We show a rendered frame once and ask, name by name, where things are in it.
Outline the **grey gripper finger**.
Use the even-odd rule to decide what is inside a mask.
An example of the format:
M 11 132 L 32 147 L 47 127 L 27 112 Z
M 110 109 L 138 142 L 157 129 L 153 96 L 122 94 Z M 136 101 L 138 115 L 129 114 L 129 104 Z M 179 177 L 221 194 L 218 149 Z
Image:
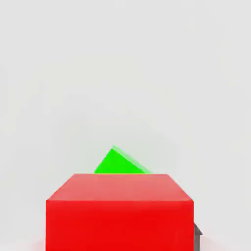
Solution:
M 200 251 L 200 238 L 201 238 L 202 232 L 197 227 L 196 224 L 194 224 L 194 251 Z

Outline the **small red cube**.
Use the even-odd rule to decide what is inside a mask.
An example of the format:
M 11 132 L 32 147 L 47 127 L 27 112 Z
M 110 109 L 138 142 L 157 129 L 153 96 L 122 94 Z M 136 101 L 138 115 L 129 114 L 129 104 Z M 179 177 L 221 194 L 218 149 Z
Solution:
M 194 202 L 165 174 L 75 174 L 46 201 L 46 251 L 194 251 Z

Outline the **small green cube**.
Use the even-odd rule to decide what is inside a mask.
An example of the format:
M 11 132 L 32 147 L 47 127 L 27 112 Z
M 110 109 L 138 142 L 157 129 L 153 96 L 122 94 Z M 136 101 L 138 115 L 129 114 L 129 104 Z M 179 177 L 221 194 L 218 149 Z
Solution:
M 94 171 L 95 174 L 152 174 L 150 170 L 117 146 L 113 146 Z

